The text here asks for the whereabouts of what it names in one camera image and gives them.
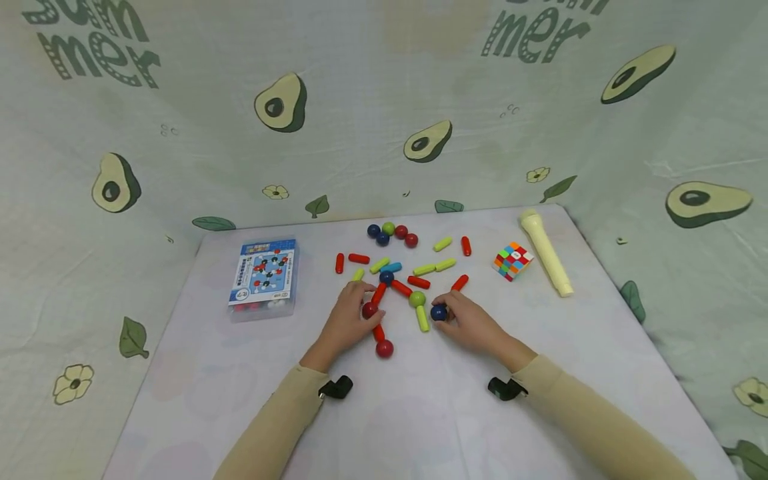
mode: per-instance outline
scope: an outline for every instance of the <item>plastic box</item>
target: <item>plastic box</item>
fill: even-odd
[[[298,265],[299,244],[295,238],[244,243],[227,304],[232,321],[293,315]]]

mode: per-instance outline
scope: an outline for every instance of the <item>colorful cube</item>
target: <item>colorful cube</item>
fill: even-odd
[[[528,268],[533,258],[525,248],[512,242],[498,252],[493,260],[493,270],[511,282],[520,272]]]

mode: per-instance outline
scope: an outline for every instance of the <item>avocado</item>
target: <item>avocado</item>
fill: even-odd
[[[306,87],[295,73],[280,77],[253,101],[259,120],[268,128],[283,133],[294,132],[304,126],[305,106]]]
[[[706,182],[686,182],[667,195],[667,213],[683,228],[697,228],[733,218],[744,213],[751,204],[752,195],[745,190]]]
[[[416,163],[431,162],[440,155],[452,132],[451,121],[443,120],[411,135],[406,140],[402,152],[408,160]]]
[[[101,158],[91,196],[99,207],[117,214],[134,206],[141,196],[141,187],[128,162],[109,153]]]
[[[610,79],[600,102],[607,105],[627,100],[663,74],[672,65],[674,55],[675,47],[661,45],[633,58]]]

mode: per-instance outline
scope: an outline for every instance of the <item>red ball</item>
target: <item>red ball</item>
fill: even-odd
[[[419,243],[419,238],[415,233],[409,233],[406,235],[406,247],[413,248]]]
[[[395,237],[402,240],[406,238],[406,235],[408,235],[408,227],[405,225],[398,225],[397,228],[395,228]]]
[[[395,346],[389,340],[382,340],[376,344],[376,355],[379,358],[388,359],[395,352]]]
[[[373,314],[378,311],[379,311],[379,308],[376,305],[374,305],[373,302],[368,302],[362,306],[362,317],[367,320],[371,318]]]

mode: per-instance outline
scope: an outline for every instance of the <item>dark blue ball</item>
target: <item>dark blue ball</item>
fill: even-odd
[[[372,223],[368,226],[368,236],[371,238],[376,238],[379,236],[379,233],[382,232],[382,229],[379,228],[378,225],[375,223]]]
[[[448,309],[445,308],[444,303],[438,303],[429,311],[429,315],[433,320],[441,322],[448,318]]]
[[[382,247],[386,247],[387,245],[389,245],[389,235],[387,235],[384,232],[379,233],[379,236],[376,237],[376,242]]]
[[[379,282],[389,285],[395,279],[395,274],[392,272],[381,272],[379,274]]]

